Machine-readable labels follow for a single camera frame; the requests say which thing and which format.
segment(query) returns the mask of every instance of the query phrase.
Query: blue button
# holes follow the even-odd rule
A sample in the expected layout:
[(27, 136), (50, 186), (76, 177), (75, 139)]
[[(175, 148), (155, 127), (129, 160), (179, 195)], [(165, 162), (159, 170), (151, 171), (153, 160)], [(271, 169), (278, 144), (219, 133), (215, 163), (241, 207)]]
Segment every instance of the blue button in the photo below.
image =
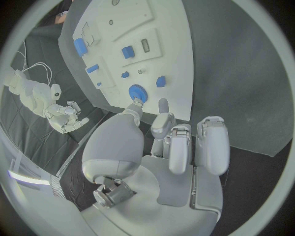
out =
[(122, 78), (123, 79), (125, 79), (125, 78), (127, 78), (129, 76), (129, 72), (128, 71), (126, 71), (126, 72), (124, 72), (124, 73), (122, 73)]
[(87, 47), (82, 38), (78, 38), (74, 41), (75, 48), (79, 57), (82, 57), (84, 54), (88, 52)]
[(125, 59), (135, 56), (132, 46), (128, 46), (122, 49)]
[(95, 71), (97, 69), (99, 69), (99, 66), (98, 66), (98, 64), (95, 64), (92, 67), (87, 68), (86, 71), (89, 74), (89, 73), (91, 73), (91, 72), (93, 72), (93, 71)]
[(165, 87), (165, 84), (166, 84), (166, 79), (165, 79), (165, 76), (161, 76), (157, 79), (157, 87), (158, 88), (161, 88), (161, 87)]

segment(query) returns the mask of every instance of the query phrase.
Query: blue gear knob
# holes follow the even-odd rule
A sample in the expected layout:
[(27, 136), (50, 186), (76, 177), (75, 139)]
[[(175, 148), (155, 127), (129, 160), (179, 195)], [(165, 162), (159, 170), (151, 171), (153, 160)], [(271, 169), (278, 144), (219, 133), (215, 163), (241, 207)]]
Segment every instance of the blue gear knob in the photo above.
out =
[(135, 98), (140, 99), (143, 103), (148, 100), (148, 94), (146, 90), (140, 85), (132, 85), (129, 88), (129, 95), (134, 100)]

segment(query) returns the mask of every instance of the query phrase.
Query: light strip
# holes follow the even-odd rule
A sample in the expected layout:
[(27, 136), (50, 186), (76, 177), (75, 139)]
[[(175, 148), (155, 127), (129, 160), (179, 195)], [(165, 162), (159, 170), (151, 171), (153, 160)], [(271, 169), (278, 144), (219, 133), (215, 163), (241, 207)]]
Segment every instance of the light strip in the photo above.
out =
[(26, 183), (50, 185), (50, 183), (47, 180), (41, 180), (41, 179), (35, 179), (35, 178), (21, 176), (21, 175), (14, 173), (12, 171), (8, 171), (8, 173), (9, 173), (10, 177), (15, 178), (20, 181), (23, 181), (23, 182), (26, 182)]

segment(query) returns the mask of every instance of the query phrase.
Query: white robot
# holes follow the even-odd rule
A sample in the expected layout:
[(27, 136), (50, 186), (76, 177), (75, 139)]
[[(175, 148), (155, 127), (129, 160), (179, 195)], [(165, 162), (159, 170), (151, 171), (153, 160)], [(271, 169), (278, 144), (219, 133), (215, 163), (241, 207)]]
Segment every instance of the white robot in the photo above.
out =
[(208, 236), (223, 205), (219, 175), (229, 166), (228, 131), (220, 117), (198, 124), (192, 163), (191, 126), (177, 125), (166, 99), (151, 126), (152, 155), (142, 157), (143, 103), (101, 124), (82, 159), (84, 175), (101, 184), (83, 217), (98, 235)]
[(28, 80), (20, 70), (10, 67), (6, 71), (4, 85), (9, 91), (19, 95), (21, 102), (36, 115), (47, 118), (49, 124), (58, 132), (64, 134), (79, 129), (89, 119), (78, 121), (81, 112), (78, 104), (68, 101), (66, 107), (56, 104), (61, 95), (59, 85), (42, 84)]

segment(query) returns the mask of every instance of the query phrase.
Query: blue rectangular block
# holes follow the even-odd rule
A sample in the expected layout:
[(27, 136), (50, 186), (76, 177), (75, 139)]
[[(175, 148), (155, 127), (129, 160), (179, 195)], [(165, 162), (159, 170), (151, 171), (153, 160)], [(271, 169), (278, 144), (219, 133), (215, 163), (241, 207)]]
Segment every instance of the blue rectangular block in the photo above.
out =
[(74, 41), (75, 48), (77, 50), (77, 53), (79, 57), (82, 57), (84, 54), (88, 52), (88, 49), (83, 41), (82, 38), (78, 38)]
[(98, 64), (95, 64), (95, 65), (93, 65), (92, 67), (87, 68), (86, 71), (87, 71), (87, 73), (89, 74), (89, 73), (91, 73), (91, 72), (97, 70), (98, 68), (99, 68)]
[(122, 49), (125, 59), (135, 56), (132, 46), (128, 46)]

